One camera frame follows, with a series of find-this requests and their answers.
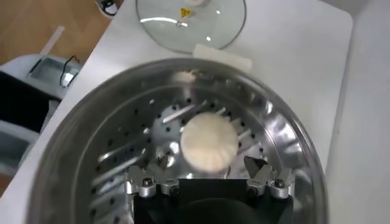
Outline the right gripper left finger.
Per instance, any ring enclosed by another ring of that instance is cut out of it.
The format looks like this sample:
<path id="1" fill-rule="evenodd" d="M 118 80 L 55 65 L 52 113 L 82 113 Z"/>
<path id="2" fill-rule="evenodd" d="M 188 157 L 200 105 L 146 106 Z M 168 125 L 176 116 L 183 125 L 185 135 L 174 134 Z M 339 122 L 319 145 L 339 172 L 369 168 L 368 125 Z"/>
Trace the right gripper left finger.
<path id="1" fill-rule="evenodd" d="M 167 196 L 179 194 L 179 180 L 167 170 L 172 156 L 164 155 L 146 167 L 130 166 L 127 170 L 125 193 L 141 198 L 152 198 L 158 193 Z"/>

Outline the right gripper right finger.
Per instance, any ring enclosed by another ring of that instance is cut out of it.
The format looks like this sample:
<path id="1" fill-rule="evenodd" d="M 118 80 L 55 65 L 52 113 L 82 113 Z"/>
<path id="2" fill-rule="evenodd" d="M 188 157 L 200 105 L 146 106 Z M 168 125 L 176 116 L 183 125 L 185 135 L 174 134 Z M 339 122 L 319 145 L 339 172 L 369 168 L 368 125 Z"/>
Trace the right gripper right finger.
<path id="1" fill-rule="evenodd" d="M 255 192 L 257 197 L 269 191 L 273 198 L 288 198 L 294 195 L 295 176 L 290 168 L 275 170 L 263 158 L 244 157 L 244 165 L 250 178 L 247 189 Z"/>

